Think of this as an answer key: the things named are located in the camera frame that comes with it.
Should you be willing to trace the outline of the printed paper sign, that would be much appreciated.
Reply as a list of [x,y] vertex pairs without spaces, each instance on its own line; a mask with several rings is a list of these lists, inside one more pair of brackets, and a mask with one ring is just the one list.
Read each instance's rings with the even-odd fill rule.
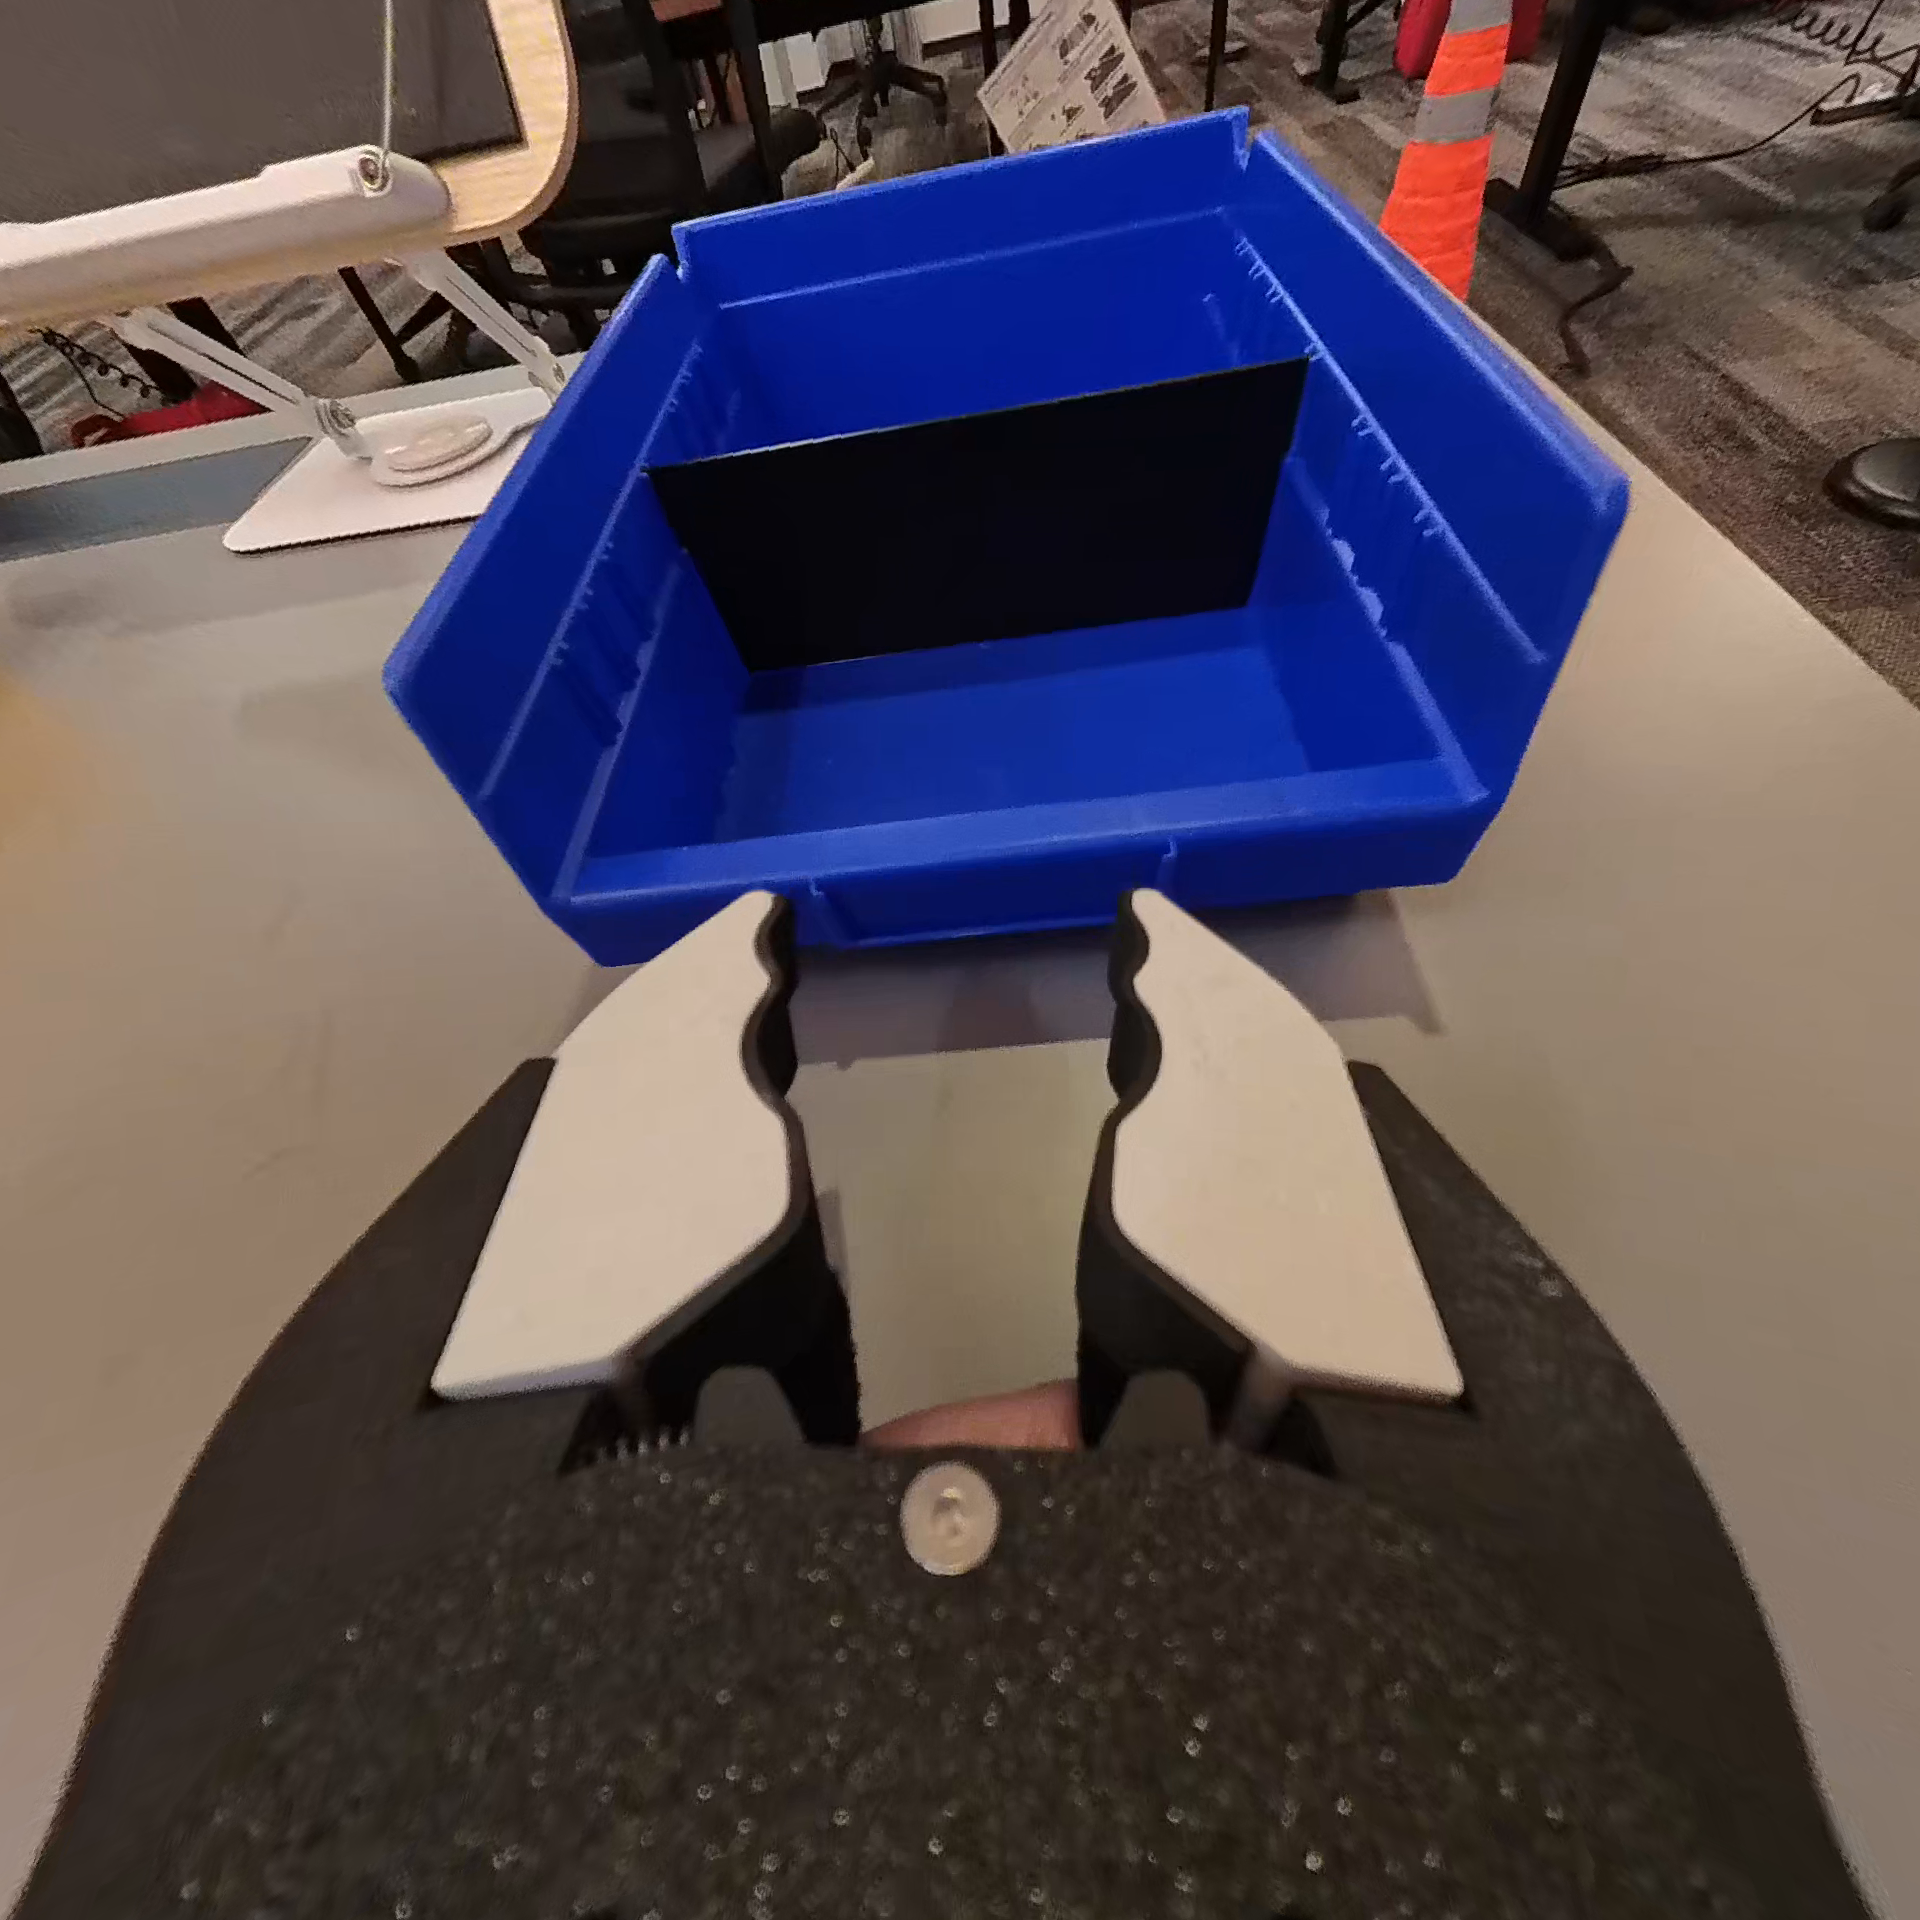
[[1116,2],[1047,2],[979,93],[1007,154],[1039,154],[1168,122]]

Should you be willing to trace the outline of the black desk leg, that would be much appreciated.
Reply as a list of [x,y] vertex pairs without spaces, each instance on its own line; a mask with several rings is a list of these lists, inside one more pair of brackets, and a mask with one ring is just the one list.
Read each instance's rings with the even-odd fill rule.
[[1580,315],[1618,298],[1635,277],[1595,229],[1558,202],[1577,119],[1618,9],[1616,2],[1572,2],[1520,178],[1494,177],[1483,190],[1483,208],[1534,254],[1564,267],[1588,267],[1594,275],[1586,290],[1576,295],[1554,322],[1566,371],[1577,381],[1594,374],[1594,355],[1577,333]]

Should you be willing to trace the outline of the black office chair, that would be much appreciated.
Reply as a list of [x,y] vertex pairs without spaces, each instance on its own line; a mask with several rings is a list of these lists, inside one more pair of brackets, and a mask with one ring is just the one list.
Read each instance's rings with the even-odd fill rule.
[[540,266],[535,307],[587,350],[674,229],[783,200],[826,131],[795,106],[742,106],[702,127],[654,6],[574,6],[562,18],[578,83],[574,154],[519,245]]

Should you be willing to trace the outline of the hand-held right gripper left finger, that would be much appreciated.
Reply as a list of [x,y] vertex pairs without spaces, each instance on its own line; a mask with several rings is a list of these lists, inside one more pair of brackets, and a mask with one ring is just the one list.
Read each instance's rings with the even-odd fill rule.
[[860,1435],[850,1307],[801,1115],[793,911],[747,891],[641,966],[554,1057],[430,1379],[584,1389],[689,1431],[756,1375],[816,1447]]

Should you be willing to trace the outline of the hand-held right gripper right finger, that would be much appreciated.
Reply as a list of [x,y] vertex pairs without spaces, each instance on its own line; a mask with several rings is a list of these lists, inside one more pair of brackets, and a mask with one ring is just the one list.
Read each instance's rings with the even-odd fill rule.
[[1076,1417],[1150,1401],[1262,1449],[1302,1395],[1458,1409],[1464,1371],[1346,1058],[1256,961],[1163,891],[1112,936],[1112,1111],[1074,1259]]

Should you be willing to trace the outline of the red bag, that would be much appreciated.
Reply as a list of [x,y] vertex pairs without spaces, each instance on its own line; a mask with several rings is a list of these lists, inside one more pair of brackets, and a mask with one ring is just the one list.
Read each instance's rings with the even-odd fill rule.
[[227,390],[223,383],[203,383],[184,400],[154,405],[130,417],[92,411],[72,423],[70,445],[72,448],[99,448],[108,445],[174,434],[199,426],[251,419],[266,411],[268,410],[260,402]]
[[1547,2],[1404,2],[1395,41],[1395,70],[1404,81],[1426,83],[1438,48],[1451,29],[1479,33],[1507,23],[1507,64],[1534,58],[1546,29]]

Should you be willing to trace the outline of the black bin divider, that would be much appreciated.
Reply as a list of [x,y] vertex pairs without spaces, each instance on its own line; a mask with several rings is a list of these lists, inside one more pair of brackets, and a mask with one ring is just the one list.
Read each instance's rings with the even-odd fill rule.
[[1310,359],[654,464],[752,675],[1244,609]]

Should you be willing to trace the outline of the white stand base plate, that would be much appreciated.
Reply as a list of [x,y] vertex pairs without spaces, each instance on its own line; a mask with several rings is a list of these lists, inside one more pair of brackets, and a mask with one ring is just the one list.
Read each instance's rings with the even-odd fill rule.
[[385,538],[476,521],[500,493],[516,459],[548,417],[555,393],[523,369],[427,381],[395,392],[355,395],[344,407],[359,437],[385,457],[395,447],[430,439],[441,426],[476,419],[490,442],[468,466],[410,475],[392,487],[378,462],[361,462],[319,430],[316,395],[297,395],[289,375],[250,367],[239,390],[273,400],[273,421],[299,430],[297,457],[266,487],[227,530],[236,557]]

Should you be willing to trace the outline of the blue plastic bin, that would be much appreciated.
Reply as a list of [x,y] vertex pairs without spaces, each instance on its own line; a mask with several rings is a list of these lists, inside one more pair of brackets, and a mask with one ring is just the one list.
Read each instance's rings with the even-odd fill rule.
[[[1306,358],[1231,614],[775,675],[654,464]],[[1625,475],[1247,113],[686,225],[385,670],[606,967],[737,897],[880,949],[1455,878],[1623,530]]]

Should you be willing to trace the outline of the orange traffic cone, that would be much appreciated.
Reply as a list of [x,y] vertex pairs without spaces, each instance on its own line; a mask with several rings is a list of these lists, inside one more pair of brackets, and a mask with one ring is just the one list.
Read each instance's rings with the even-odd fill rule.
[[1458,303],[1472,290],[1504,47],[1503,16],[1443,40],[1428,81],[1418,81],[1423,98],[1380,216],[1380,231]]

